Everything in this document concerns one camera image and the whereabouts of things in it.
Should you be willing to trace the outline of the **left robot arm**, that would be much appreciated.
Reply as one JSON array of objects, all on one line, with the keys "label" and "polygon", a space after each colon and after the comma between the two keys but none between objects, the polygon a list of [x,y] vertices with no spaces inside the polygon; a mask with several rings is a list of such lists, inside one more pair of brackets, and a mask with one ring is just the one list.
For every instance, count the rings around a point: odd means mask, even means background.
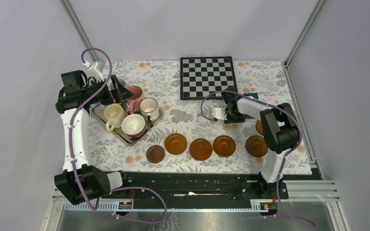
[{"label": "left robot arm", "polygon": [[88,124],[91,105],[114,103],[103,83],[88,78],[82,70],[61,75],[63,87],[55,108],[60,114],[65,136],[62,173],[54,177],[56,188],[73,205],[98,200],[112,192],[119,198],[130,193],[130,185],[120,172],[106,173],[93,166],[89,155]]}]

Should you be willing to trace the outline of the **brown wooden coaster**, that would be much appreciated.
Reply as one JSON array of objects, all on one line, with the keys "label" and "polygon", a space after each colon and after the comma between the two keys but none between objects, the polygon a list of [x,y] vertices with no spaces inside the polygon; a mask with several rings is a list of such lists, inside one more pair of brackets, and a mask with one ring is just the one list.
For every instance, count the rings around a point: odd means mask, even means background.
[{"label": "brown wooden coaster", "polygon": [[205,161],[210,158],[213,148],[206,139],[196,139],[191,142],[189,147],[190,155],[198,161]]},{"label": "brown wooden coaster", "polygon": [[264,157],[268,153],[268,147],[261,136],[250,136],[245,143],[247,152],[257,158]]},{"label": "brown wooden coaster", "polygon": [[187,148],[187,139],[184,135],[173,133],[165,140],[165,149],[173,155],[182,154]]},{"label": "brown wooden coaster", "polygon": [[263,126],[260,120],[256,121],[255,128],[260,135],[264,135]]},{"label": "brown wooden coaster", "polygon": [[230,157],[236,151],[236,143],[229,136],[218,136],[213,141],[213,151],[220,157]]}]

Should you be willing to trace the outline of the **dark walnut coaster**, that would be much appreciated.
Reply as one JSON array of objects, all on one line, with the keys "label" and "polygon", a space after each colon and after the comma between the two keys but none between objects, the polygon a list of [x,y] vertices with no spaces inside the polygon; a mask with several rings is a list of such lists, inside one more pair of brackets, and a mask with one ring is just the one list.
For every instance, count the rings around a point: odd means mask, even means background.
[{"label": "dark walnut coaster", "polygon": [[160,145],[153,145],[148,148],[146,158],[150,163],[157,164],[165,157],[165,149]]}]

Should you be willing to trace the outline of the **cream yellow mug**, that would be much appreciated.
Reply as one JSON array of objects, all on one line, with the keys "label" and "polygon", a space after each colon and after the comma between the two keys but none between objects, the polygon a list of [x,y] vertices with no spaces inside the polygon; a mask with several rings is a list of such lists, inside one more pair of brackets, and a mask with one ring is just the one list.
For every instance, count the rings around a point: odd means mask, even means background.
[{"label": "cream yellow mug", "polygon": [[122,121],[126,117],[126,111],[117,103],[108,105],[104,110],[106,118],[105,128],[108,132],[112,132],[115,128],[121,128]]}]

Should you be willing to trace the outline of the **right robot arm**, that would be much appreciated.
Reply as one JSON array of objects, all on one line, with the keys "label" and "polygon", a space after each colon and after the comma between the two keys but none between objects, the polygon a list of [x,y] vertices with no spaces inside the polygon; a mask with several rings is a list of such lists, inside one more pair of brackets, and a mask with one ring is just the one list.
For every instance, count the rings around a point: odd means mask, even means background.
[{"label": "right robot arm", "polygon": [[288,103],[278,106],[262,102],[254,97],[231,90],[219,92],[226,108],[214,108],[213,118],[229,123],[242,123],[246,116],[259,119],[262,123],[264,143],[270,149],[257,185],[257,192],[269,198],[276,192],[275,183],[282,178],[285,157],[300,145],[302,132]]}]

